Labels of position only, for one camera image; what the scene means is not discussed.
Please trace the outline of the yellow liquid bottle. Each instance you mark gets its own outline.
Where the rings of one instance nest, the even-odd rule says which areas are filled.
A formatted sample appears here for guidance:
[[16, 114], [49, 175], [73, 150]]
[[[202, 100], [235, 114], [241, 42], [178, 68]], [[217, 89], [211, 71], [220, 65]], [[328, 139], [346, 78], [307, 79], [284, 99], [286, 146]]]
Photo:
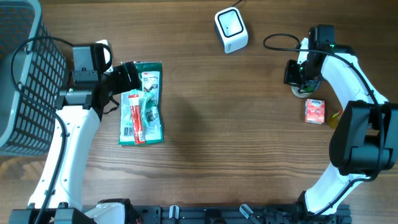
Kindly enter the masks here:
[[331, 127], [332, 129], [336, 129], [338, 123], [340, 122], [342, 114], [343, 110], [339, 110], [338, 112], [331, 115], [327, 120], [329, 127]]

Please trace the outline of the teal plastic packet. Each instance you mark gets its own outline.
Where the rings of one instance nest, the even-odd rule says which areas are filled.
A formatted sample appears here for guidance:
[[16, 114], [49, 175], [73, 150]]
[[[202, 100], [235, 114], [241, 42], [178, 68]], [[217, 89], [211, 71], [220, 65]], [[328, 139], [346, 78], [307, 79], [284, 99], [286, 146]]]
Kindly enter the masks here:
[[149, 124], [148, 124], [147, 118], [145, 116], [145, 111], [146, 111], [146, 108], [150, 105], [151, 99], [154, 95], [152, 93], [148, 93], [146, 91], [141, 91], [141, 90], [131, 90], [130, 94], [139, 96], [139, 106], [140, 106], [140, 112], [141, 112], [142, 126], [148, 127]]

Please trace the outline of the red stick packet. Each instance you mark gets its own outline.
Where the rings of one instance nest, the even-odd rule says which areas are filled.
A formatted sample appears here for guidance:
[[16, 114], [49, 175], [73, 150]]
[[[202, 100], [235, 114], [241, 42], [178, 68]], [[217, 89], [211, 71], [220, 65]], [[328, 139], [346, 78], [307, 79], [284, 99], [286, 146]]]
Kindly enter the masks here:
[[145, 144], [146, 140], [144, 137], [144, 130], [142, 127], [141, 120], [141, 109], [139, 106], [139, 95], [129, 95], [129, 104], [131, 108], [131, 119], [134, 130], [134, 142], [135, 144]]

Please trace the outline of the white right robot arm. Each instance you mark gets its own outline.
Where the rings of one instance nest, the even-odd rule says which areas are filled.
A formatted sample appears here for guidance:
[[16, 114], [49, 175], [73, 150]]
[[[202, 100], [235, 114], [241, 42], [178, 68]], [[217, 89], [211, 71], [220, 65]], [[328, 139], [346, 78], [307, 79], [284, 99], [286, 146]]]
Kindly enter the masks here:
[[284, 83], [297, 96], [311, 94], [326, 81], [343, 113], [329, 144], [330, 164], [317, 183], [304, 191], [294, 212], [302, 221], [333, 216], [359, 184], [372, 182], [397, 159], [397, 104], [390, 103], [360, 69], [354, 50], [335, 42], [335, 28], [317, 25], [294, 48]]

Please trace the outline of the green lid jar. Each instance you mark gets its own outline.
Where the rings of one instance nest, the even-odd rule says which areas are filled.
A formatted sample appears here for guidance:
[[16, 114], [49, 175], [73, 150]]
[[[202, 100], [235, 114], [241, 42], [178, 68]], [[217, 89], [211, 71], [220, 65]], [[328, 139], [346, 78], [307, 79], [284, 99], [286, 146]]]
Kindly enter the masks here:
[[316, 90], [317, 88], [314, 86], [306, 86], [305, 88], [292, 87], [292, 93], [299, 98], [308, 98]]

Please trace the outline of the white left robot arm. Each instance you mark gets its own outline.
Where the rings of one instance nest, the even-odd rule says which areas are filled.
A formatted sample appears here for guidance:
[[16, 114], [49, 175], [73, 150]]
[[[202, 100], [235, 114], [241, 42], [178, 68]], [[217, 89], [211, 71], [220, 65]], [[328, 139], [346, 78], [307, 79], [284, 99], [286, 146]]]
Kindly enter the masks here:
[[91, 143], [104, 107], [114, 95], [141, 87], [134, 62], [113, 66], [104, 43], [73, 45], [72, 82], [59, 89], [56, 119], [41, 181], [27, 208], [14, 209], [10, 223], [129, 223], [138, 215], [128, 199], [103, 200], [83, 212], [81, 192]]

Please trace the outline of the green 3M package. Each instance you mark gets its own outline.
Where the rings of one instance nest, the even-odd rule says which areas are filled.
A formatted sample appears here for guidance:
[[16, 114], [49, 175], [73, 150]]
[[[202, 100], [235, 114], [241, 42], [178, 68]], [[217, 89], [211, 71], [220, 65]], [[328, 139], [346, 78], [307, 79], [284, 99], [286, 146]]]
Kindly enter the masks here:
[[[155, 144], [164, 141], [163, 125], [160, 115], [160, 96], [162, 92], [162, 63], [161, 62], [134, 62], [141, 80], [141, 87], [135, 90], [146, 91], [154, 96], [150, 105], [146, 108], [145, 116], [148, 127], [143, 127], [145, 144]], [[134, 142], [134, 130], [129, 104], [130, 91], [121, 94], [120, 105], [120, 135], [119, 144], [136, 146]]]

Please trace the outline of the red tissue pack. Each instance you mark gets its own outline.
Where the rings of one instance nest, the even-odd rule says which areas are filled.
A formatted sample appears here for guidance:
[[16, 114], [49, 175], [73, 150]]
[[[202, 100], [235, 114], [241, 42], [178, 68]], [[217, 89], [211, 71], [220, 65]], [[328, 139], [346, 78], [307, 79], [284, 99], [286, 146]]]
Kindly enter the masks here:
[[306, 99], [305, 122], [313, 124], [325, 122], [325, 102], [323, 100]]

